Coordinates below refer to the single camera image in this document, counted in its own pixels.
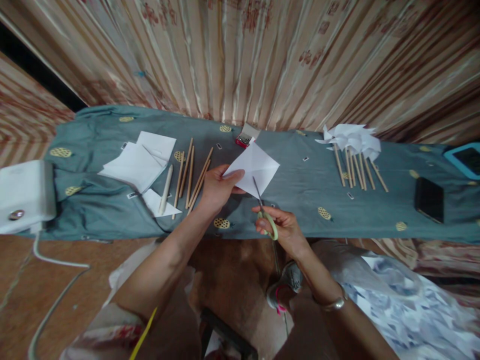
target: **scissors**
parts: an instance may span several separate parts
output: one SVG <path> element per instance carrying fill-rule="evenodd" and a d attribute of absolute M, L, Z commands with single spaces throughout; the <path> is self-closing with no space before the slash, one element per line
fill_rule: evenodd
<path fill-rule="evenodd" d="M 258 212 L 258 219 L 265 218 L 265 219 L 268 220 L 268 222 L 271 225 L 271 228 L 273 229 L 273 234 L 271 234 L 267 230 L 265 230 L 265 232 L 271 237 L 272 240 L 274 240 L 274 241 L 278 240 L 279 239 L 279 232 L 277 231 L 277 225 L 275 225 L 275 222 L 272 219 L 272 217 L 270 216 L 270 214 L 265 212 L 264 206 L 262 204 L 262 198 L 260 197 L 259 187 L 257 186 L 257 182 L 255 181 L 255 178 L 253 176 L 252 176 L 252 178 L 253 178 L 253 183 L 255 184 L 256 193 L 258 194 L 258 202 L 260 203 L 260 211 Z"/>

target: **hand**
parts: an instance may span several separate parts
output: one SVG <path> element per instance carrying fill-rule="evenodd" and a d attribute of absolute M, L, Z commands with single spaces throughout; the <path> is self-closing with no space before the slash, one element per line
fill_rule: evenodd
<path fill-rule="evenodd" d="M 256 206 L 251 209 L 254 213 L 260 211 L 260 206 Z M 270 214 L 273 221 L 276 224 L 276 229 L 278 231 L 278 242 L 281 247 L 292 257 L 292 259 L 297 260 L 305 249 L 310 249 L 310 245 L 302 234 L 297 218 L 291 212 L 282 211 L 280 209 L 264 206 L 263 210 Z M 259 218 L 256 223 L 256 231 L 262 235 L 266 235 L 265 232 L 273 233 L 272 226 L 270 222 L 265 218 Z"/>
<path fill-rule="evenodd" d="M 229 166 L 220 165 L 206 172 L 199 206 L 218 214 L 231 194 L 245 194 L 245 191 L 235 186 L 244 177 L 245 170 L 234 171 L 223 178 L 222 175 Z"/>

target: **ironing board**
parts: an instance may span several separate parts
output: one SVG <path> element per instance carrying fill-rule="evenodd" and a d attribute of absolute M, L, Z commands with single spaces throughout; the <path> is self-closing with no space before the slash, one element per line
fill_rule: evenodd
<path fill-rule="evenodd" d="M 58 216 L 43 239 L 133 239 L 165 236 L 187 215 L 185 194 L 178 201 L 183 213 L 151 217 L 141 196 L 127 184 L 97 173 L 122 151 L 124 142 L 135 142 L 140 131 L 176 138 L 173 149 L 187 151 L 194 138 L 193 180 L 202 171 L 211 147 L 210 168 L 230 164 L 244 150 L 235 139 L 240 127 L 223 132 L 224 124 L 194 119 L 156 109 L 133 106 L 97 106 L 78 112 L 75 120 L 57 127 L 45 159 L 54 164 Z M 388 186 L 385 192 L 373 173 L 376 190 L 342 187 L 334 153 L 315 142 L 322 134 L 309 131 L 262 131 L 256 143 L 280 167 L 262 194 L 264 204 L 295 213 L 306 237 L 322 238 L 422 238 L 480 243 L 480 186 L 464 177 L 443 156 L 445 145 L 382 142 L 376 160 Z M 58 155 L 58 149 L 71 152 Z M 172 157 L 174 172 L 170 192 L 175 195 L 180 163 Z M 167 171 L 153 183 L 161 194 Z M 425 177 L 444 188 L 445 224 L 437 224 L 414 209 L 416 177 Z M 233 195 L 207 230 L 225 239 L 257 239 L 257 200 Z M 321 212 L 331 215 L 325 219 Z"/>

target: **floral curtain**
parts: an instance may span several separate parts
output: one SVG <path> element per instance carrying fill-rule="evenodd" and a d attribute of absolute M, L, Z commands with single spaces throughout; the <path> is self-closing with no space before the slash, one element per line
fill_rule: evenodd
<path fill-rule="evenodd" d="M 43 157 L 73 112 L 0 53 L 0 168 Z"/>
<path fill-rule="evenodd" d="M 480 27 L 459 0 L 10 0 L 3 21 L 89 106 L 261 129 L 480 137 Z"/>

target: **white device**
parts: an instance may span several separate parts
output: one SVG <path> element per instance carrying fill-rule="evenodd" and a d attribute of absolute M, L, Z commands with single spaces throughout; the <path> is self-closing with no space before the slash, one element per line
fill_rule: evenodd
<path fill-rule="evenodd" d="M 54 167 L 33 160 L 0 169 L 0 234 L 15 234 L 57 215 Z"/>

